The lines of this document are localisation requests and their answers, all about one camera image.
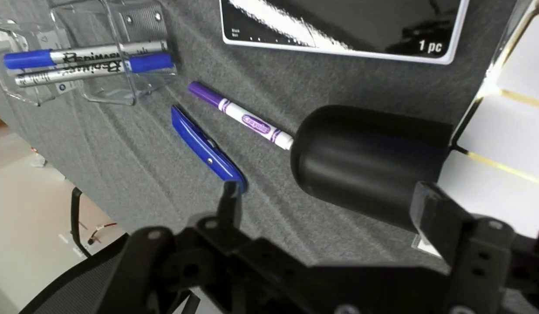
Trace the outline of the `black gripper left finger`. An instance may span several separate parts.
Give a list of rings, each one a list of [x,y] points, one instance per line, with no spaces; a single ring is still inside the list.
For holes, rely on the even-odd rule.
[[[220,228],[238,228],[241,222],[241,184],[227,181],[217,209]]]

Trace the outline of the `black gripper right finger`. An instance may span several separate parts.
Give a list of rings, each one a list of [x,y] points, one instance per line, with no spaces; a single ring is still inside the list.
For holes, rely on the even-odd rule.
[[[508,222],[471,214],[433,182],[415,184],[410,219],[447,261],[452,277],[508,277],[515,240]]]

